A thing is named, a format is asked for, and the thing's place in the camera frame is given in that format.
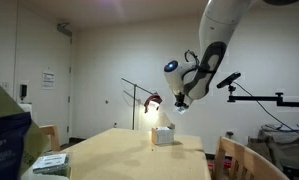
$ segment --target wooden table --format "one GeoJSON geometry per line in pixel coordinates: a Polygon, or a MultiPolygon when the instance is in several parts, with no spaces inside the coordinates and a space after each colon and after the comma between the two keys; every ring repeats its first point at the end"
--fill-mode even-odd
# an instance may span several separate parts
{"type": "Polygon", "coordinates": [[[154,145],[151,132],[110,129],[64,151],[70,180],[210,179],[200,137],[175,135],[172,145],[154,145]]]}

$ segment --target white box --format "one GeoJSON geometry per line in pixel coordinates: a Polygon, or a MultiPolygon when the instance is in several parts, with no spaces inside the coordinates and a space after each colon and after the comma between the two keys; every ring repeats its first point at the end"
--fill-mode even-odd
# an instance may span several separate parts
{"type": "Polygon", "coordinates": [[[174,142],[175,125],[151,128],[151,141],[154,144],[169,144],[174,142]]]}

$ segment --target cable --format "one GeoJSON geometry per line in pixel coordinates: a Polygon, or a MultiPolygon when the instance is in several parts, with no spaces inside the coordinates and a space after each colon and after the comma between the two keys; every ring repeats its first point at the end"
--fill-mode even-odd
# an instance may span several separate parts
{"type": "Polygon", "coordinates": [[[122,79],[120,79],[121,85],[123,86],[123,88],[125,89],[125,91],[131,91],[133,90],[134,87],[132,87],[131,89],[127,89],[126,86],[123,84],[122,79]]]}
{"type": "Polygon", "coordinates": [[[188,60],[188,58],[187,58],[187,54],[188,54],[188,53],[189,53],[192,57],[195,58],[196,66],[199,66],[199,59],[198,59],[198,56],[196,56],[196,54],[195,54],[193,51],[188,50],[188,51],[185,52],[185,59],[186,59],[186,61],[189,62],[189,60],[188,60]]]}
{"type": "MultiPolygon", "coordinates": [[[[236,83],[236,82],[233,82],[233,83],[235,83],[236,85],[238,85],[242,90],[244,90],[246,93],[248,93],[251,97],[253,97],[253,95],[250,93],[250,92],[248,92],[246,89],[244,89],[240,84],[238,84],[238,83],[236,83]]],[[[289,127],[287,124],[285,124],[285,123],[283,123],[282,121],[280,121],[278,118],[276,118],[275,116],[273,116],[271,113],[269,113],[267,110],[266,110],[266,108],[264,108],[263,106],[262,106],[262,104],[259,102],[259,101],[256,101],[258,104],[259,104],[259,106],[267,113],[267,114],[269,114],[272,118],[274,118],[276,121],[278,121],[278,122],[280,122],[281,124],[283,124],[284,126],[286,126],[287,128],[289,128],[290,130],[291,130],[291,132],[295,132],[295,133],[297,133],[297,134],[299,134],[299,132],[298,131],[296,131],[296,130],[294,130],[294,129],[292,129],[291,127],[289,127]]]]}

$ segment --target chair backrest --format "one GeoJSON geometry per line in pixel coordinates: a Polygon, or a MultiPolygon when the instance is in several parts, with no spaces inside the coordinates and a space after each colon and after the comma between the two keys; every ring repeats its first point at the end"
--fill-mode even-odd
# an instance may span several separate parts
{"type": "Polygon", "coordinates": [[[232,157],[229,180],[288,180],[287,176],[265,158],[250,148],[225,137],[219,138],[212,174],[214,180],[222,179],[226,153],[232,157]]]}
{"type": "Polygon", "coordinates": [[[57,126],[55,125],[40,126],[40,129],[45,135],[50,135],[51,150],[60,151],[57,126]]]}

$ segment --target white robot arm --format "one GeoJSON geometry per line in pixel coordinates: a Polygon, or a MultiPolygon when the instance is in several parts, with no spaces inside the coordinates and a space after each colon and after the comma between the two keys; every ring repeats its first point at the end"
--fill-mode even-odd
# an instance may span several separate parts
{"type": "MultiPolygon", "coordinates": [[[[173,60],[164,67],[165,78],[176,97],[176,106],[188,108],[203,98],[218,70],[230,38],[242,16],[256,0],[209,0],[203,13],[199,40],[202,59],[195,62],[173,60]]],[[[264,0],[271,5],[287,5],[299,0],[264,0]]]]}

